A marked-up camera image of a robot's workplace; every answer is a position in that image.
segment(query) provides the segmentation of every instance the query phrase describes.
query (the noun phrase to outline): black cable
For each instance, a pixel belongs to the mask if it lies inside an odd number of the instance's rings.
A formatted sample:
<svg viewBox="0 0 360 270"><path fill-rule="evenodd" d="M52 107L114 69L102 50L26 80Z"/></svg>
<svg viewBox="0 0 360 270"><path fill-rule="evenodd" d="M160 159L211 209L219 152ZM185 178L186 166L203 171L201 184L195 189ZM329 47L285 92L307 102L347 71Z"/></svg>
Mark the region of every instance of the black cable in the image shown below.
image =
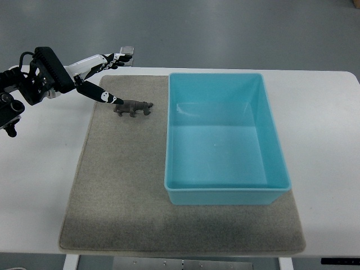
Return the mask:
<svg viewBox="0 0 360 270"><path fill-rule="evenodd" d="M9 269L4 269L4 270L26 270L24 267L14 267L14 268L9 268Z"/></svg>
<svg viewBox="0 0 360 270"><path fill-rule="evenodd" d="M21 69L23 67L23 59L24 59L24 56L25 55L34 55L34 53L32 52L23 52L21 55L20 55L20 62L19 62L19 68Z"/></svg>

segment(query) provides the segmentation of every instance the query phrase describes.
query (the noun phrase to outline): beige felt mat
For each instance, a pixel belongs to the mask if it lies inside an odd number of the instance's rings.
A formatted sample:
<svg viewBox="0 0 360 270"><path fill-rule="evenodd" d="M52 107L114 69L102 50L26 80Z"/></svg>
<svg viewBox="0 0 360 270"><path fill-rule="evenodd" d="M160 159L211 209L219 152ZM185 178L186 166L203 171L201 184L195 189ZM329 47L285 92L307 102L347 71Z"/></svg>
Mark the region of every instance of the beige felt mat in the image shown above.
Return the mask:
<svg viewBox="0 0 360 270"><path fill-rule="evenodd" d="M164 188L167 76L105 76L154 103L149 116L97 103L60 232L66 253L139 257L293 254L305 241L292 192L267 206L175 206Z"/></svg>

